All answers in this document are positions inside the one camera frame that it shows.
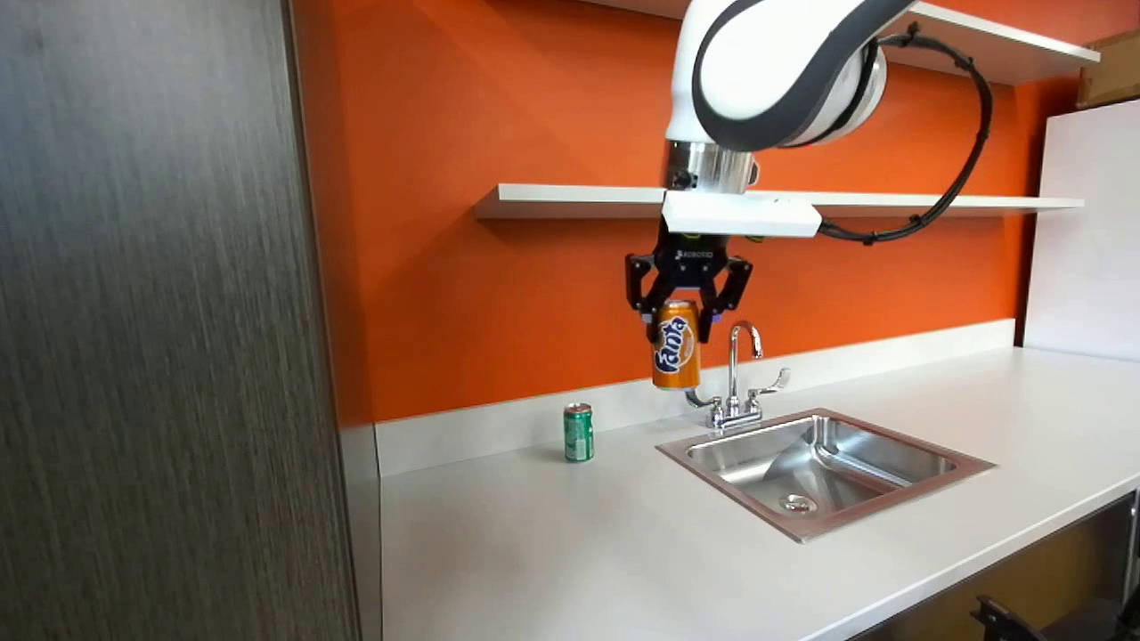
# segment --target cable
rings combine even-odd
[[[928,210],[911,212],[901,228],[892,228],[892,232],[852,232],[852,228],[822,218],[818,236],[839,239],[839,241],[863,241],[863,245],[909,239],[909,236],[928,228],[945,210],[950,210],[950,203],[966,190],[975,161],[985,148],[989,122],[993,122],[989,80],[983,78],[983,70],[966,54],[950,49],[940,40],[922,34],[919,26],[909,26],[906,34],[880,40],[880,45],[917,45],[917,49],[933,49],[933,54],[950,58],[953,66],[963,66],[972,78],[972,90],[975,90],[975,100],[981,100],[981,131],[975,131],[972,148],[968,148],[966,165],[959,167],[953,181],[945,190],[945,195]]]

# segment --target white countertop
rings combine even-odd
[[[385,476],[388,641],[849,636],[1140,486],[1140,364],[1000,350],[767,403],[839,409],[983,471],[791,540],[664,451],[679,422]]]

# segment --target orange wall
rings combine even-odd
[[[1131,0],[953,0],[1064,40],[1137,27]],[[312,203],[342,422],[647,376],[623,254],[654,225],[482,225],[494,181],[654,185],[675,22],[576,0],[294,0]],[[892,66],[852,140],[763,153],[767,190],[940,190],[972,90]],[[1000,90],[968,192],[1032,190],[1067,80]],[[1013,315],[1023,222],[945,222],[899,245],[735,241],[736,315],[800,352]],[[706,364],[724,364],[724,327]]]

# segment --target drain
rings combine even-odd
[[[785,512],[813,515],[813,512],[814,512],[814,502],[804,497],[804,493],[785,493]]]

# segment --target stainless steel sink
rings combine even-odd
[[[659,447],[794,540],[989,466],[829,409]]]

